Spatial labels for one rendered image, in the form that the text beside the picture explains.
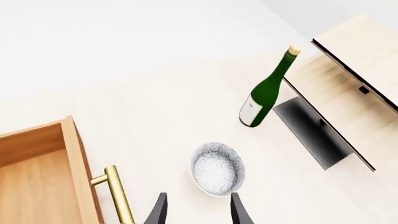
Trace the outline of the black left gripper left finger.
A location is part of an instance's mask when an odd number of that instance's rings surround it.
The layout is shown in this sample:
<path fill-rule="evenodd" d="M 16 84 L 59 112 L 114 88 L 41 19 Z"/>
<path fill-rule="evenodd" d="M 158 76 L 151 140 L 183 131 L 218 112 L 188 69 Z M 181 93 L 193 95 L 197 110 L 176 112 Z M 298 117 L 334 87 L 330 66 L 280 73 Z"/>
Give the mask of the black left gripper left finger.
<path fill-rule="evenodd" d="M 167 209 L 167 194 L 162 192 L 159 194 L 159 197 L 144 224 L 165 224 L 167 218 Z"/>

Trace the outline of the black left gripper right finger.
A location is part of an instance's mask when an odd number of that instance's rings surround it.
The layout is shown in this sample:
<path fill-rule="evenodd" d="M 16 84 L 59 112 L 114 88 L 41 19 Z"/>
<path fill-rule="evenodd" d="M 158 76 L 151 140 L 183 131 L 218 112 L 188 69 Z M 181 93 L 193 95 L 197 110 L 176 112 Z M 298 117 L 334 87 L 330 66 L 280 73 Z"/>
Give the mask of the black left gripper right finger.
<path fill-rule="evenodd" d="M 254 224 L 236 192 L 231 194 L 230 210 L 233 224 Z"/>

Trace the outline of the patterned grey white bowl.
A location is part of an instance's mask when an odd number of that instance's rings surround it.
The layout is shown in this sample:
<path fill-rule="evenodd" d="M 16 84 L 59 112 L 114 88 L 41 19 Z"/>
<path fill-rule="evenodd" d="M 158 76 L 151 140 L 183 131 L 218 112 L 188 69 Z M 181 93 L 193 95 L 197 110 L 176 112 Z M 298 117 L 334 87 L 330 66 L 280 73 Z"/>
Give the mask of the patterned grey white bowl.
<path fill-rule="evenodd" d="M 244 183 L 246 169 L 239 154 L 219 143 L 204 143 L 190 159 L 190 175 L 195 185 L 212 197 L 229 197 Z"/>

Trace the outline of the open wooden drawer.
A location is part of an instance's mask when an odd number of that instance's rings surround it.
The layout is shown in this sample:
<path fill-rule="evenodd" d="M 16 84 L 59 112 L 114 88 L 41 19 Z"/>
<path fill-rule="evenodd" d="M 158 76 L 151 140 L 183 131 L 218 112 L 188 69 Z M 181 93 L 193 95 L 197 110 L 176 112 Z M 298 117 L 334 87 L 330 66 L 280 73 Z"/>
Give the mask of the open wooden drawer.
<path fill-rule="evenodd" d="M 71 116 L 0 135 L 0 224 L 104 224 Z"/>

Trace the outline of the green wine bottle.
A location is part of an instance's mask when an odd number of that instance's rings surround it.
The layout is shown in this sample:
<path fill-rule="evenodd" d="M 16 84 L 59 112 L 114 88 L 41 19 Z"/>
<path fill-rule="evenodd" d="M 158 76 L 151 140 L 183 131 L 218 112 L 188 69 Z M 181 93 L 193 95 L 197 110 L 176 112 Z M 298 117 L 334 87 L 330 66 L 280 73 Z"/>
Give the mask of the green wine bottle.
<path fill-rule="evenodd" d="M 276 103 L 283 77 L 300 52 L 300 47 L 289 46 L 274 71 L 252 89 L 239 111 L 243 125 L 255 128 L 262 123 Z"/>

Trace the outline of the pale wooden table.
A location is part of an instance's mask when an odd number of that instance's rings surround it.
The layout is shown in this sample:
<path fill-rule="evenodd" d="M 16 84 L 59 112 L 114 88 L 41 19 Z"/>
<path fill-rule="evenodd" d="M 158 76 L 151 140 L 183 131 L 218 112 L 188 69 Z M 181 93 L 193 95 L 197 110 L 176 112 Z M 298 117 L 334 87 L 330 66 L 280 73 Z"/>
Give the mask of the pale wooden table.
<path fill-rule="evenodd" d="M 362 14 L 311 43 L 286 84 L 371 170 L 398 160 L 398 33 Z"/>

